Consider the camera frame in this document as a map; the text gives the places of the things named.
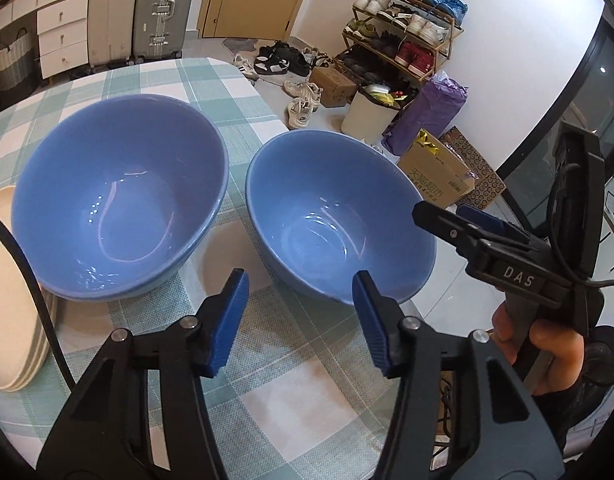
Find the person's right hand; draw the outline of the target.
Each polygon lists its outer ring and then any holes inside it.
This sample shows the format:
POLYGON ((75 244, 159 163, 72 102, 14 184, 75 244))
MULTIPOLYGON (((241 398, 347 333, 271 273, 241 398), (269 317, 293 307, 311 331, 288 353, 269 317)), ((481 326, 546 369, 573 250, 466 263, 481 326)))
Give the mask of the person's right hand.
MULTIPOLYGON (((514 364, 520 347, 513 342, 514 323, 505 302, 494 311, 491 323, 491 338, 508 362, 514 364)), ((584 365, 584 337, 571 328, 538 320, 531 325, 529 340, 539 351, 552 356, 550 366, 532 394, 542 396, 570 388, 579 378, 584 365)))

